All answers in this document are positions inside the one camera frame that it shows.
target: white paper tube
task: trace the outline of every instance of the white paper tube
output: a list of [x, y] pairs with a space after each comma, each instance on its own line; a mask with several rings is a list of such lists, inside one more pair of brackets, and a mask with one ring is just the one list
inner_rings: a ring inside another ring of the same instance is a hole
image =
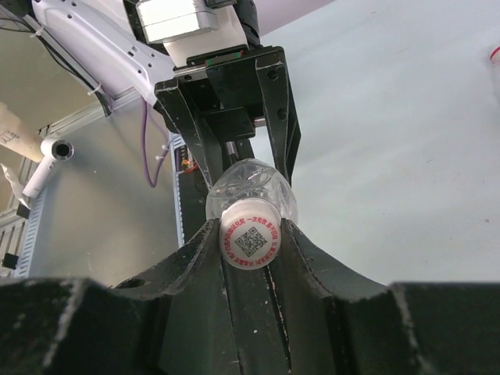
[[0, 145], [39, 163], [44, 158], [41, 141], [38, 134], [29, 130], [7, 105], [0, 102]]

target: clear plastic bottle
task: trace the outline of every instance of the clear plastic bottle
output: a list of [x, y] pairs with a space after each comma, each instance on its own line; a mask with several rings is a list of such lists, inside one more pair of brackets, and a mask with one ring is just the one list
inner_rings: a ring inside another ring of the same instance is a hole
[[220, 219], [223, 257], [243, 270], [270, 263], [281, 245], [282, 218], [297, 223], [290, 184], [272, 166], [256, 159], [234, 164], [216, 182], [206, 201], [207, 219]]

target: bottle cap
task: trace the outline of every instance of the bottle cap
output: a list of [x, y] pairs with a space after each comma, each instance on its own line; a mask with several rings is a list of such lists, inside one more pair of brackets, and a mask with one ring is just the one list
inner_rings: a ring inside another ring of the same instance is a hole
[[220, 218], [223, 257], [242, 270], [269, 264], [281, 246], [280, 222], [280, 213], [268, 201], [248, 198], [235, 202]]

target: metal bracket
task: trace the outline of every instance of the metal bracket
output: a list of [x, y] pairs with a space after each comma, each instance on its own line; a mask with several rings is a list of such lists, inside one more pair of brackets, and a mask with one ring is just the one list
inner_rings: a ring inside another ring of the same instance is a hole
[[203, 118], [183, 96], [179, 80], [174, 78], [156, 85], [157, 108], [184, 139], [195, 157], [205, 182], [211, 188], [222, 176], [222, 152], [219, 142]]

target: black cable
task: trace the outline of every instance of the black cable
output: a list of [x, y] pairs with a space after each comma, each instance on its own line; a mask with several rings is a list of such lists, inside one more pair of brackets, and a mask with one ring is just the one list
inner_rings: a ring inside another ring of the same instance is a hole
[[[15, 30], [15, 29], [9, 29], [6, 27], [0, 27], [0, 30], [6, 30], [6, 31], [13, 31], [13, 32], [18, 32], [18, 33], [30, 33], [34, 34], [35, 29], [31, 27], [31, 25], [24, 20], [11, 20], [9, 18], [0, 18], [0, 20], [4, 21], [11, 21], [17, 24], [22, 24], [23, 26], [27, 27], [28, 30]], [[81, 80], [91, 91], [95, 90], [95, 87], [92, 87], [91, 83], [86, 80], [80, 73], [78, 73], [77, 70], [75, 70], [62, 56], [59, 52], [57, 52], [45, 39], [40, 37], [39, 35], [37, 36], [38, 40], [43, 44], [45, 49], [47, 50], [48, 54], [52, 57], [52, 59], [59, 65], [61, 68], [63, 68], [66, 72], [71, 74], [72, 76], [76, 77], [77, 79]], [[99, 103], [101, 104], [102, 110], [104, 111], [105, 116], [110, 116], [111, 115], [111, 109], [109, 108], [109, 103], [105, 99], [104, 95], [102, 95], [100, 92], [96, 91], [95, 97], [98, 99]]]
[[[9, 21], [9, 22], [13, 22], [13, 23], [16, 23], [16, 24], [21, 24], [23, 26], [26, 26], [26, 24], [23, 21], [11, 20], [10, 18], [0, 17], [0, 21]], [[13, 31], [14, 33], [30, 33], [31, 32], [29, 29], [28, 30], [9, 29], [8, 27], [0, 27], [0, 30]]]

